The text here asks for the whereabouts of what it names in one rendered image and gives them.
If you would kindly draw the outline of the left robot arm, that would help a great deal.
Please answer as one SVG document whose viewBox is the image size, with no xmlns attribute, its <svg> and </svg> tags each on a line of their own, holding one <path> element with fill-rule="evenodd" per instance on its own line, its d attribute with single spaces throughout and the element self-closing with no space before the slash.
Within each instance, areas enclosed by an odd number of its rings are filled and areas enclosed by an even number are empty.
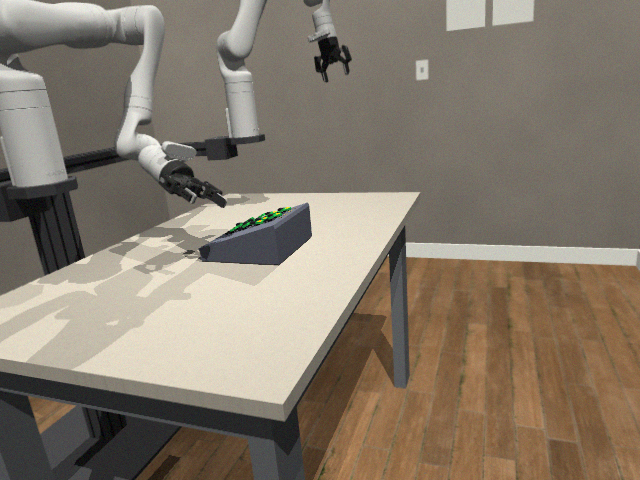
<svg viewBox="0 0 640 480">
<path fill-rule="evenodd" d="M 303 1 L 309 7 L 322 3 L 312 14 L 316 33 L 309 36 L 308 41 L 319 42 L 336 36 L 330 0 Z M 229 138 L 259 135 L 252 74 L 246 69 L 243 59 L 252 51 L 266 2 L 267 0 L 240 0 L 239 12 L 231 30 L 222 33 L 217 40 L 217 55 L 228 106 L 225 111 Z"/>
</svg>

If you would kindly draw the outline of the grey switch panel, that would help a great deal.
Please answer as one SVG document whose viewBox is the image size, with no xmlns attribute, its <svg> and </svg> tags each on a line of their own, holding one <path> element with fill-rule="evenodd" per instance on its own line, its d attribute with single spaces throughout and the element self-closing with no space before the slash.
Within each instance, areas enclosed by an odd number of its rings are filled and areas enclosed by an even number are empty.
<svg viewBox="0 0 640 480">
<path fill-rule="evenodd" d="M 237 223 L 200 247 L 201 261 L 280 264 L 312 236 L 312 229 L 308 202 L 277 210 Z"/>
</svg>

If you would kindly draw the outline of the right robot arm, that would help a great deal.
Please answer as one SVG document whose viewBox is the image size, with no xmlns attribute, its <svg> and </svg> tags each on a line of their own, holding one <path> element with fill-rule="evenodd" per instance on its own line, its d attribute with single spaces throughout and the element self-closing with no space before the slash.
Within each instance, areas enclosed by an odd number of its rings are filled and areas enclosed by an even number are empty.
<svg viewBox="0 0 640 480">
<path fill-rule="evenodd" d="M 90 3 L 0 0 L 0 141 L 12 185 L 31 187 L 68 179 L 45 81 L 26 70 L 16 54 L 59 44 L 76 49 L 109 43 L 143 45 L 125 87 L 115 151 L 139 161 L 157 182 L 170 161 L 193 159 L 197 151 L 190 146 L 166 141 L 161 147 L 154 138 L 136 133 L 138 125 L 152 120 L 164 35 L 163 16 L 151 5 L 105 10 Z"/>
</svg>

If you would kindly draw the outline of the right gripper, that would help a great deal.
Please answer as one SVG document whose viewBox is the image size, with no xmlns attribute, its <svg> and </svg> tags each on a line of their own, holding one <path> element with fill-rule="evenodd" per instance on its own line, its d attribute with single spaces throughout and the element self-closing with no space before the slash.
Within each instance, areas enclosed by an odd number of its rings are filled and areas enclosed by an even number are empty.
<svg viewBox="0 0 640 480">
<path fill-rule="evenodd" d="M 194 178 L 193 170 L 180 160 L 173 160 L 167 163 L 160 172 L 159 180 L 159 184 L 168 193 L 177 193 L 177 196 L 183 197 L 191 204 L 195 203 L 197 197 L 202 199 L 207 198 L 221 208 L 225 208 L 227 204 L 227 199 L 221 196 L 223 193 L 221 190 L 207 181 L 203 183 L 199 179 Z M 204 193 L 203 195 L 200 194 L 201 191 Z"/>
</svg>

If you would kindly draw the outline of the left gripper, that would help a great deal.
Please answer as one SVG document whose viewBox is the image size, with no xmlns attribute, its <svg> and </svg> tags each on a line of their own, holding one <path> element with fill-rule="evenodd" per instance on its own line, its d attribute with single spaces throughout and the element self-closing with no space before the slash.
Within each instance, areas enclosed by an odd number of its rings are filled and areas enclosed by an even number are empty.
<svg viewBox="0 0 640 480">
<path fill-rule="evenodd" d="M 349 53 L 348 47 L 346 45 L 342 45 L 342 47 L 339 48 L 339 44 L 336 36 L 324 38 L 318 42 L 318 45 L 321 52 L 321 56 L 318 56 L 318 57 L 315 56 L 314 61 L 315 61 L 316 72 L 322 74 L 323 81 L 329 82 L 327 73 L 326 73 L 326 69 L 329 66 L 329 64 L 333 64 L 338 61 L 344 64 L 343 68 L 344 68 L 345 75 L 349 74 L 350 70 L 349 70 L 348 63 L 352 60 L 352 58 Z M 344 52 L 346 59 L 340 56 L 341 51 Z M 320 63 L 321 59 L 323 60 L 322 67 Z"/>
</svg>

